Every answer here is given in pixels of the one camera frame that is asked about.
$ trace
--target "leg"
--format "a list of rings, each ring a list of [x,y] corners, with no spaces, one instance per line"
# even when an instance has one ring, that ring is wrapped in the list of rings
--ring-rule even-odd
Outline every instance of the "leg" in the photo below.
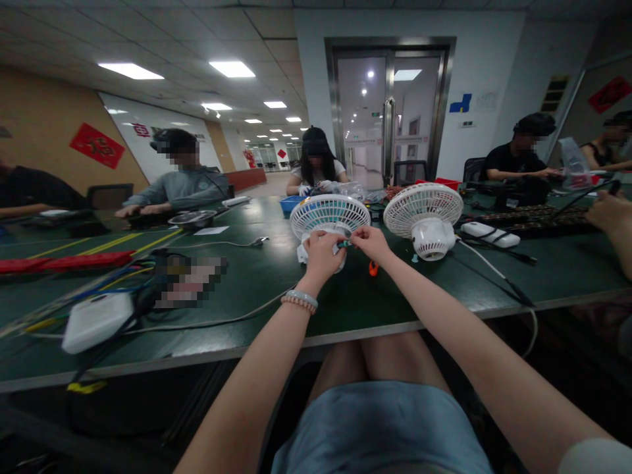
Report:
[[[432,385],[452,394],[428,346],[417,331],[361,342],[371,380]]]
[[[307,399],[307,405],[309,406],[330,388],[366,380],[369,380],[369,376],[360,343],[358,341],[340,342],[332,347],[325,357]]]

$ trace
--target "power strip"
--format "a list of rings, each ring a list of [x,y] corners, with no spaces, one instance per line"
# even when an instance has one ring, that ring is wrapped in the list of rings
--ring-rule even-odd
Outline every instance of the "power strip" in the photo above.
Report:
[[[507,234],[504,237],[498,238],[501,235],[505,234],[504,230],[500,230],[495,227],[491,227],[489,225],[481,223],[463,224],[461,226],[461,232],[474,237],[482,237],[482,240],[484,240],[485,242],[488,242],[500,248],[514,247],[520,243],[520,237],[518,237],[517,235]]]

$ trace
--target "fan grille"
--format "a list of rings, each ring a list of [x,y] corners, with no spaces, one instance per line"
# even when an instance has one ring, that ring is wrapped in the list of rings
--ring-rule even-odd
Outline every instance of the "fan grille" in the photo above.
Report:
[[[454,225],[463,212],[459,194],[439,183],[415,184],[401,191],[384,210],[384,224],[399,237],[411,238],[413,226],[428,217]]]
[[[358,227],[371,224],[371,215],[360,201],[338,194],[308,197],[292,210],[292,232],[299,239],[314,230],[343,230],[347,237]]]

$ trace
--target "black chair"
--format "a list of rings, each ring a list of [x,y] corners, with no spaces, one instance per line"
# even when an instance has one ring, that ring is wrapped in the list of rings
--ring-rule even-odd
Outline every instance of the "black chair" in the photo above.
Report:
[[[120,209],[132,194],[134,194],[133,183],[106,184],[90,186],[86,199],[90,209]]]
[[[396,161],[393,171],[393,186],[408,186],[417,180],[426,181],[428,171],[425,160]]]
[[[465,160],[463,167],[463,182],[478,181],[481,179],[481,171],[485,158],[469,158]]]

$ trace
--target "white power adapter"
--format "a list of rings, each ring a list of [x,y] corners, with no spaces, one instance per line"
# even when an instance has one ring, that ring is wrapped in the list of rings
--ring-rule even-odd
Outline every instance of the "white power adapter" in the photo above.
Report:
[[[241,204],[242,202],[246,202],[246,201],[249,201],[251,199],[252,199],[252,197],[250,197],[250,196],[234,197],[232,199],[226,199],[225,201],[222,201],[222,205],[226,206],[226,207],[230,207],[232,205]]]
[[[470,234],[474,237],[480,237],[484,241],[495,245],[500,248],[513,247],[520,243],[520,237],[515,234],[507,234],[504,237],[498,238],[505,234],[504,230],[500,230],[481,223],[467,223],[461,226],[461,232]]]
[[[129,293],[106,293],[78,303],[70,310],[61,348],[69,354],[90,349],[112,337],[132,314],[134,303]]]

